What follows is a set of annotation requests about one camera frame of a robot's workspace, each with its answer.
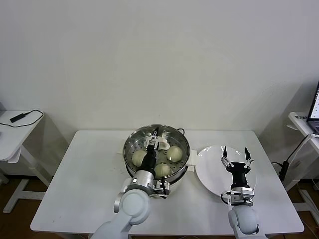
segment steamed bun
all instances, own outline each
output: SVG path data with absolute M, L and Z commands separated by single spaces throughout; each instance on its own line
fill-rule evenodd
M 166 156 L 169 161 L 179 162 L 181 161 L 181 158 L 183 157 L 183 151 L 177 146 L 172 146 L 167 151 Z
M 161 178 L 171 174 L 171 168 L 166 163 L 160 163 L 154 169 L 156 177 Z
M 146 152 L 144 152 L 143 150 L 136 151 L 135 153 L 133 153 L 132 163 L 135 166 L 140 167 L 145 155 L 146 155 Z

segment cable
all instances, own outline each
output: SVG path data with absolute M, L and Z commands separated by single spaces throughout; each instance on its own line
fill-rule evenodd
M 227 204 L 228 205 L 228 203 L 224 200 L 224 198 L 223 198 L 223 194 L 221 194 L 220 195 L 220 199 L 223 201 L 223 203 L 224 204 Z M 245 202 L 246 202 L 247 200 L 246 199 L 244 199 L 244 201 L 243 202 L 241 202 L 241 203 L 236 203 L 236 204 L 230 204 L 230 206 L 239 206 L 239 205 L 243 205 Z
M 227 205 L 228 205 L 228 203 L 227 203 L 227 202 L 224 200 L 224 198 L 223 198 L 223 194 L 220 195 L 220 199 L 223 201 L 224 204 L 227 204 Z
M 279 166 L 283 166 L 281 163 L 278 163 L 278 162 L 271 162 L 271 164 L 278 164 Z
M 310 134 L 308 134 L 303 140 L 302 140 L 302 142 L 297 146 L 297 148 L 298 148 L 298 150 L 297 150 L 297 148 L 294 150 L 294 151 L 296 151 L 296 153 L 295 153 L 295 155 L 294 155 L 294 157 L 293 157 L 293 159 L 290 161 L 290 163 L 292 163 L 293 161 L 294 161 L 294 159 L 296 158 L 296 155 L 297 155 L 297 153 L 300 151 L 300 149 L 310 140 L 310 139 L 312 139 L 312 138 L 314 138 L 313 137 L 313 135 L 314 134 L 312 134 L 312 133 L 310 133 Z
M 18 126 L 13 126 L 13 125 L 10 125 L 10 124 L 7 124 L 7 123 L 0 123 L 0 124 L 1 124 L 1 125 L 5 125 L 5 126 L 9 126 L 9 127 L 12 127 L 12 128 L 19 128 L 19 127 L 24 127 L 24 126 L 32 125 L 32 124 L 36 123 L 37 121 L 39 121 L 39 120 L 44 116 L 44 113 L 41 112 L 41 111 L 38 111 L 38 110 L 29 111 L 29 112 L 27 112 L 27 113 L 24 113 L 24 115 L 26 116 L 26 115 L 28 115 L 29 113 L 34 112 L 34 111 L 40 112 L 40 113 L 41 113 L 41 116 L 40 116 L 37 120 L 35 120 L 34 122 L 32 122 L 32 123 L 23 124 L 23 125 L 18 125 Z
M 305 224 L 305 226 L 307 226 L 307 228 L 314 234 L 314 236 L 315 236 L 315 238 L 316 239 L 319 239 L 318 237 L 317 237 L 317 235 L 314 233 L 314 231 L 310 228 L 310 226 L 304 221 L 304 220 L 302 220 L 301 218 L 300 218 L 300 220 L 303 222 L 303 224 Z
M 294 159 L 296 158 L 296 155 L 298 154 L 298 152 L 300 151 L 300 149 L 312 138 L 317 138 L 319 137 L 318 134 L 314 134 L 314 133 L 310 133 L 307 134 L 306 137 L 303 138 L 303 140 L 301 140 L 301 142 L 298 144 L 298 146 L 294 149 L 294 151 L 289 155 L 289 157 L 283 161 L 282 165 L 280 165 L 278 163 L 278 165 L 281 166 L 281 170 L 279 171 L 279 179 L 281 182 L 283 182 L 285 180 L 288 168 L 290 166 L 290 164 L 294 161 Z
M 299 148 L 299 146 L 305 141 L 305 139 L 309 136 L 309 134 L 307 134 L 306 137 L 303 138 L 303 140 L 301 140 L 301 142 L 298 144 L 298 146 L 294 149 L 294 151 L 289 155 L 289 157 L 286 159 L 286 161 L 288 161 L 290 159 L 290 157 L 295 153 L 295 151 Z

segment white table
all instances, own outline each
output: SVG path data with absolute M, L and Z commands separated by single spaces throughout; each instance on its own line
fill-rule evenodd
M 307 124 L 307 113 L 304 112 L 291 112 L 289 114 L 289 119 L 294 123 L 294 126 L 301 132 L 303 136 L 306 136 L 309 133 L 313 133 L 314 130 L 310 128 Z M 286 179 L 284 181 L 284 185 L 286 190 L 291 189 L 294 185 L 296 185 L 300 179 L 302 179 L 307 173 L 309 173 L 314 167 L 315 162 L 318 159 L 319 154 L 319 139 L 313 138 L 308 142 L 316 151 L 316 155 L 308 156 L 307 158 L 302 158 L 300 163 L 298 163 L 298 167 L 294 168 L 291 165 L 290 169 L 287 172 Z M 311 196 L 307 192 L 307 190 L 299 189 L 300 195 L 302 196 L 304 203 L 294 203 L 294 206 L 298 212 L 301 211 L 310 211 L 313 218 L 315 219 L 317 225 L 319 225 L 319 211 L 316 208 Z
M 37 120 L 40 116 L 40 112 L 32 112 L 26 117 L 11 123 L 10 118 L 17 116 L 27 111 L 5 111 L 0 115 L 0 122 L 10 124 L 13 126 L 29 124 Z M 52 179 L 51 175 L 37 162 L 37 160 L 24 148 L 22 145 L 25 139 L 29 136 L 32 130 L 39 123 L 39 120 L 29 126 L 12 128 L 6 125 L 0 125 L 0 162 L 10 162 L 13 156 L 16 156 L 17 160 L 19 155 L 24 157 L 23 163 L 47 186 L 49 186 Z M 8 179 L 0 174 L 0 179 L 4 183 L 8 183 Z M 27 179 L 22 179 L 12 197 L 8 201 L 7 205 L 3 209 L 4 213 L 10 213 L 15 206 L 18 199 L 42 199 L 43 192 L 29 192 L 23 191 L 28 183 Z
M 307 124 L 307 116 L 308 114 L 303 112 L 291 112 L 289 114 L 289 119 L 294 123 L 294 126 L 300 131 L 300 133 L 303 136 L 306 136 L 307 134 L 314 132 L 314 130 L 311 129 L 310 126 Z M 289 170 L 287 172 L 287 180 L 284 181 L 286 190 L 289 190 L 297 182 L 299 182 L 299 180 L 302 179 L 313 168 L 314 162 L 318 158 L 319 139 L 310 139 L 308 143 L 314 148 L 317 154 L 313 157 L 307 157 L 307 159 L 303 159 L 302 163 L 298 166 L 298 168 L 296 168 L 295 170 Z
M 78 131 L 39 206 L 31 229 L 92 234 L 113 216 L 113 203 L 129 177 L 121 152 L 131 131 Z M 304 226 L 252 131 L 186 131 L 192 149 L 226 144 L 248 147 L 255 159 L 255 209 L 266 234 L 299 233 Z M 131 235 L 233 235 L 229 207 L 204 188 L 194 172 L 167 199 L 151 199 L 149 218 Z

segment stainless steel steamer basket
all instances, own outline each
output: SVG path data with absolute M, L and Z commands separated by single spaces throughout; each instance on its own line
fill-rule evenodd
M 159 127 L 159 136 L 166 138 L 170 146 L 178 146 L 183 152 L 182 160 L 179 162 L 171 162 L 166 157 L 166 150 L 158 151 L 157 164 L 166 163 L 172 169 L 172 174 L 165 177 L 156 177 L 155 180 L 165 179 L 167 182 L 173 184 L 177 182 L 187 171 L 186 163 L 190 156 L 189 143 L 179 130 L 161 124 L 152 124 L 141 127 L 135 130 L 126 140 L 123 148 L 123 157 L 126 164 L 126 169 L 131 177 L 135 174 L 137 167 L 132 163 L 132 156 L 138 150 L 146 151 L 144 148 L 145 139 L 152 134 L 152 132 Z

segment laptop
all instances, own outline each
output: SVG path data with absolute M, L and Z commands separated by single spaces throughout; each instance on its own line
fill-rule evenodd
M 311 105 L 308 118 L 307 118 L 307 123 L 316 133 L 319 133 L 319 96 L 318 95 L 319 95 L 319 82 L 317 85 L 315 98 Z

